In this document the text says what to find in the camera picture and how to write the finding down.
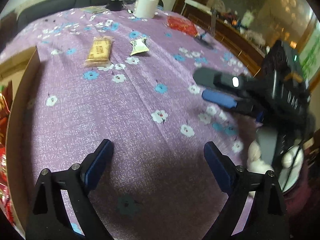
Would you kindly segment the small black object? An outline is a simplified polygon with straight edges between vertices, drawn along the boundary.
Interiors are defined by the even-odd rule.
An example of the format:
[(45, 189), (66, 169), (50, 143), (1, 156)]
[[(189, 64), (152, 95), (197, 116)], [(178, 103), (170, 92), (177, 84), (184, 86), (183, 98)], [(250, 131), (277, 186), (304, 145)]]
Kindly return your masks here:
[(123, 0), (109, 0), (106, 8), (110, 11), (121, 11), (123, 9)]

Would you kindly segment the flat green booklet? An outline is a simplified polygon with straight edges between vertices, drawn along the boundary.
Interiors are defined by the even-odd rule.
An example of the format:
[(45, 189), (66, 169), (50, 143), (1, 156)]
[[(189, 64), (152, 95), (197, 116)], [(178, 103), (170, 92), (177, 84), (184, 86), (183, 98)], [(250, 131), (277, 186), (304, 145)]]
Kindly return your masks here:
[(103, 6), (84, 7), (84, 8), (81, 8), (80, 10), (90, 14), (100, 14), (100, 13), (109, 11), (106, 7), (103, 7)]

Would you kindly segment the red mesh gift bag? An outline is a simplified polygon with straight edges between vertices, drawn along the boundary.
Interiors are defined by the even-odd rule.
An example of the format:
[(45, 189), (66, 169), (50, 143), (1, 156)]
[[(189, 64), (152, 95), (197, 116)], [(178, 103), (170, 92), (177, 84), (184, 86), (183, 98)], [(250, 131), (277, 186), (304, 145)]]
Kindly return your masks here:
[(170, 29), (178, 30), (192, 37), (198, 35), (198, 31), (193, 22), (185, 18), (168, 16), (167, 25)]

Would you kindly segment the white green snack packet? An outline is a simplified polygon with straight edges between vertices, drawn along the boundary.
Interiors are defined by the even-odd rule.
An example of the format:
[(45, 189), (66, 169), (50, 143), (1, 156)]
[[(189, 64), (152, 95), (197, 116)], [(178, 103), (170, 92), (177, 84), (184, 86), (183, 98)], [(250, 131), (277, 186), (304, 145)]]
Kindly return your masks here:
[(130, 42), (132, 45), (132, 51), (131, 51), (131, 56), (139, 54), (139, 53), (146, 53), (149, 51), (148, 46), (146, 45), (146, 37), (139, 38), (136, 40), (133, 40)]

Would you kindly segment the black leather sofa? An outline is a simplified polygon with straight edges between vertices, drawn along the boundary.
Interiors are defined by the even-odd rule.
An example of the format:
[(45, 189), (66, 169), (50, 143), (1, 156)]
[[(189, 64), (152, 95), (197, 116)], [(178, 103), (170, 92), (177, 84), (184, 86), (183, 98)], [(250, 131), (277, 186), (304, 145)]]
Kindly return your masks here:
[(73, 8), (107, 5), (110, 0), (45, 0), (24, 9), (17, 18), (17, 30), (39, 18)]

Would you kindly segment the cardboard tray box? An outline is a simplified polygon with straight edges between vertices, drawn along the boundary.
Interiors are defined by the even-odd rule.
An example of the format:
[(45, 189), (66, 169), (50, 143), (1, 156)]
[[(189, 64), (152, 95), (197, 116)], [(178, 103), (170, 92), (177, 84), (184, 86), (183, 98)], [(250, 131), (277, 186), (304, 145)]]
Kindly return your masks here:
[(41, 61), (36, 47), (30, 47), (1, 64), (1, 81), (12, 82), (12, 105), (5, 140), (7, 180), (14, 228), (25, 235), (29, 210), (27, 185), (23, 175), (22, 133), (24, 110)]

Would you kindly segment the tan biscuit bar packet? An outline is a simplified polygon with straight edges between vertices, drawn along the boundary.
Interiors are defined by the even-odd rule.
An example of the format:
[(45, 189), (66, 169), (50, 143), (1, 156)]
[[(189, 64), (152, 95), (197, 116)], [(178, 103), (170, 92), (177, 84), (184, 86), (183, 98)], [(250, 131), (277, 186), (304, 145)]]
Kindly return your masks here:
[(110, 36), (94, 37), (85, 66), (106, 67), (110, 64), (112, 44), (113, 38)]

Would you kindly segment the wooden side cabinet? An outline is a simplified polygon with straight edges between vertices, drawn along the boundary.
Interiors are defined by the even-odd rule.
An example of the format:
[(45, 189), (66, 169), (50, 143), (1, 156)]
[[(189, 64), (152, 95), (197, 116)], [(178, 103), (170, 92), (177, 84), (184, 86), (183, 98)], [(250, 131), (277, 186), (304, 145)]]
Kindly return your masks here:
[(257, 77), (276, 41), (298, 52), (314, 90), (319, 84), (319, 10), (313, 0), (176, 0), (174, 12), (211, 33)]

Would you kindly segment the white plastic jar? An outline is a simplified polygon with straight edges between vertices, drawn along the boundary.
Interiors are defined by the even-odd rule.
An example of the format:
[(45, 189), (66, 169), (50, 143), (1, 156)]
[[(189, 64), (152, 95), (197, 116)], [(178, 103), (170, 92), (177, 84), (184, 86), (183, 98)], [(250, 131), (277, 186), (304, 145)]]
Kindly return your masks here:
[(136, 0), (133, 15), (138, 18), (153, 18), (159, 0)]

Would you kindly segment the purple floral tablecloth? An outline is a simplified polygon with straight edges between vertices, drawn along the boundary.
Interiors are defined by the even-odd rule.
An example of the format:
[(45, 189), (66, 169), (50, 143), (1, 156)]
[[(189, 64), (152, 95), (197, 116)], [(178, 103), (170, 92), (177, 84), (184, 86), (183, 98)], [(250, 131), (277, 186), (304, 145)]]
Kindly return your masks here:
[[(209, 230), (227, 196), (203, 147), (212, 141), (243, 165), (255, 123), (204, 101), (192, 75), (247, 69), (218, 42), (210, 50), (169, 29), (167, 16), (71, 9), (28, 24), (5, 46), (1, 62), (30, 47), (41, 61), (23, 117), (29, 207), (42, 169), (65, 170), (109, 139), (111, 166), (89, 197), (114, 238), (201, 239)], [(86, 67), (102, 36), (113, 38), (111, 63)], [(130, 42), (143, 37), (149, 51), (131, 56)]]

